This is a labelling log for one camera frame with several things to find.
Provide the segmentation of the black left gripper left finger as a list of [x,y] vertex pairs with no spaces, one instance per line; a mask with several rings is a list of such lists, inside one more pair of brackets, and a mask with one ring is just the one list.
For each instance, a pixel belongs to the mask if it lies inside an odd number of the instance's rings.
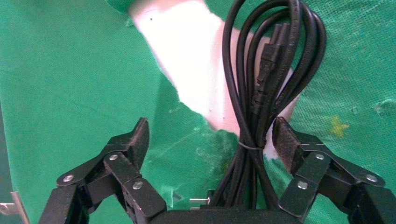
[[141,174],[148,147],[149,123],[140,118],[132,131],[112,137],[99,155],[58,177],[39,223],[86,224],[110,196],[133,223],[150,223],[167,206]]

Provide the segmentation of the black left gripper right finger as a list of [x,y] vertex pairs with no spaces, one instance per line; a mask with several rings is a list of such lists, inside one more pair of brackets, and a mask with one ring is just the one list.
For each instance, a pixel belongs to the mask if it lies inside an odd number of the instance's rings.
[[303,222],[317,195],[323,195],[351,224],[393,224],[396,197],[373,172],[335,155],[318,137],[295,131],[277,117],[273,145],[293,179],[278,201],[280,209]]

